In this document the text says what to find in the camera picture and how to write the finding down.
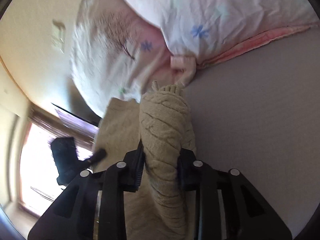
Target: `gray bed sheet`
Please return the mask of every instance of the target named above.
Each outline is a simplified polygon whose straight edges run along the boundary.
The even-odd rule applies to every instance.
[[[185,93],[197,157],[239,169],[295,237],[320,202],[320,29],[201,70]]]

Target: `beige cloth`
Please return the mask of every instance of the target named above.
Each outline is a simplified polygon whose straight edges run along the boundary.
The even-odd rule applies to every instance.
[[[177,185],[176,164],[181,146],[195,151],[189,108],[177,86],[167,86],[143,96],[141,104],[113,98],[100,124],[95,150],[108,156],[94,169],[103,171],[121,161],[138,146],[141,137],[146,167],[136,193],[124,194],[125,221],[129,240],[191,239],[192,195]]]

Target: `blue flower print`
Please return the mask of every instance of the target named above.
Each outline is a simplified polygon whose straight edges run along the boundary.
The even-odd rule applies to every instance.
[[[152,42],[148,42],[147,40],[145,42],[141,43],[141,50],[142,51],[151,51],[152,50]]]
[[[203,25],[193,26],[191,30],[191,34],[193,35],[193,37],[195,38],[199,36],[200,39],[208,37],[208,32],[209,30],[203,30]]]

